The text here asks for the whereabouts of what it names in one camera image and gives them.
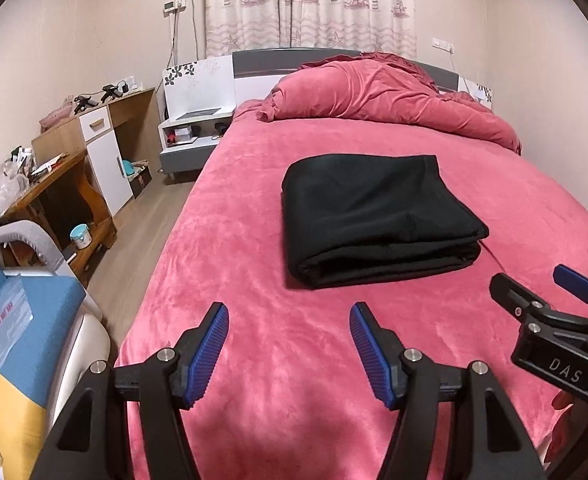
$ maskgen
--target wooden floor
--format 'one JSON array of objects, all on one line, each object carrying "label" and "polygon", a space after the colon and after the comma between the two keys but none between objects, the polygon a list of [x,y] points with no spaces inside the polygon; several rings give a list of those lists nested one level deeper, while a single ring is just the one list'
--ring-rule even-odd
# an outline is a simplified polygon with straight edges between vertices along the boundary
[{"label": "wooden floor", "polygon": [[120,348],[140,308],[165,241],[193,182],[166,184],[161,174],[114,218],[118,238],[106,251],[87,288],[105,314],[103,323]]}]

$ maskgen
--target electrical outlet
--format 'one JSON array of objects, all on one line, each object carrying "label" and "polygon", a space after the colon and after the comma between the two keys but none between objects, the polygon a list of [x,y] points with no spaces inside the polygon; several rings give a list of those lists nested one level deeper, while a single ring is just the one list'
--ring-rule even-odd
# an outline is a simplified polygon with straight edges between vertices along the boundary
[{"label": "electrical outlet", "polygon": [[431,38],[431,46],[434,48],[440,48],[445,52],[449,52],[450,54],[454,54],[454,45],[448,43],[445,40],[437,40],[436,38]]},{"label": "electrical outlet", "polygon": [[185,0],[174,0],[163,5],[163,12],[165,14],[174,14],[179,10],[185,8]]}]

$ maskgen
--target pink blanket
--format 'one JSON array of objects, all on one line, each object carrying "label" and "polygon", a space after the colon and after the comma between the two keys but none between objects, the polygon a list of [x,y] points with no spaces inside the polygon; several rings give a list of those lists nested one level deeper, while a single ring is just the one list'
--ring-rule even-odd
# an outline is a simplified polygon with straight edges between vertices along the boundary
[{"label": "pink blanket", "polygon": [[410,61],[370,52],[337,56],[284,77],[258,111],[263,121],[338,117],[416,124],[448,134],[490,140],[520,153],[512,127],[466,92],[440,95]]},{"label": "pink blanket", "polygon": [[[498,144],[401,124],[256,120],[243,106],[189,195],[120,353],[119,364],[173,345],[213,301],[230,331],[205,397],[184,413],[203,480],[373,480],[395,413],[375,399],[349,335],[366,301],[406,346],[444,364],[481,359],[535,442],[550,431],[552,386],[510,363],[518,324],[489,296],[501,270],[568,312],[588,307],[557,288],[564,262],[588,275],[588,213],[550,178]],[[280,183],[321,153],[434,153],[448,188],[490,228],[467,269],[406,282],[305,290],[285,270]],[[149,478],[130,404],[136,478]],[[446,428],[430,478],[440,478]]]}]

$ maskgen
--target human hand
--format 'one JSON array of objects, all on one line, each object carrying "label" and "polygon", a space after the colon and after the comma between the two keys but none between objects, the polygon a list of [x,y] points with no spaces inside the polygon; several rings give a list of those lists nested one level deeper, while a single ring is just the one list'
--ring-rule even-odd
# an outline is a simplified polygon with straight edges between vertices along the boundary
[{"label": "human hand", "polygon": [[569,441],[570,416],[572,414],[574,397],[567,392],[560,391],[552,400],[552,407],[557,410],[564,410],[569,406],[565,413],[561,415],[558,422],[552,430],[552,441],[549,444],[548,452],[545,455],[545,462],[552,462],[561,453]]}]

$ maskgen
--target black towel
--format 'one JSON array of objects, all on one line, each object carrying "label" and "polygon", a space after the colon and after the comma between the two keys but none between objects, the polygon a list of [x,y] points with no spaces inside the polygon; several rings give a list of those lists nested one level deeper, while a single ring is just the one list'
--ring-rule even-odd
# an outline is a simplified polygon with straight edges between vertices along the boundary
[{"label": "black towel", "polygon": [[489,230],[434,155],[319,155],[282,183],[289,272],[312,288],[408,280],[471,265]]}]

